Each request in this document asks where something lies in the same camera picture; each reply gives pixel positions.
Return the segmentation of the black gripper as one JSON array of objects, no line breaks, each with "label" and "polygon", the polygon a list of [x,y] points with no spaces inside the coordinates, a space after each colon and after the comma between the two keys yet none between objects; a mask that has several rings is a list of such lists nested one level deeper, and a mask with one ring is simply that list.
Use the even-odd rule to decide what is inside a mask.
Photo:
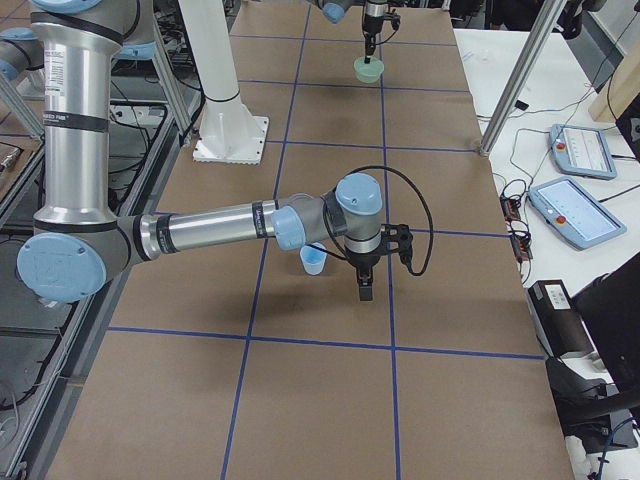
[{"label": "black gripper", "polygon": [[360,301],[373,300],[373,268],[385,255],[385,247],[379,245],[376,249],[360,253],[345,248],[348,263],[356,269],[358,295]]},{"label": "black gripper", "polygon": [[362,31],[365,42],[364,62],[370,62],[371,53],[375,53],[377,35],[381,33],[384,24],[384,16],[371,16],[365,14],[362,18]]}]

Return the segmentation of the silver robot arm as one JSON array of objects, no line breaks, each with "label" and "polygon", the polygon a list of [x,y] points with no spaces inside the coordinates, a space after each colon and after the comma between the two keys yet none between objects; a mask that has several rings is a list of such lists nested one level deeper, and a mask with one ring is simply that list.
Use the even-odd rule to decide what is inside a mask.
[{"label": "silver robot arm", "polygon": [[[333,24],[343,20],[346,13],[355,5],[351,0],[310,0],[309,4],[319,9],[324,17]],[[361,29],[364,38],[364,60],[370,64],[377,48],[377,37],[385,22],[391,22],[392,10],[387,1],[366,0],[362,7]]]},{"label": "silver robot arm", "polygon": [[351,173],[320,197],[297,194],[189,215],[119,217],[108,204],[110,87],[121,52],[151,57],[149,1],[35,1],[44,47],[45,202],[20,248],[21,280],[40,297],[73,303],[127,268],[188,249],[275,238],[284,250],[342,237],[359,296],[373,297],[386,252],[378,182]]}]

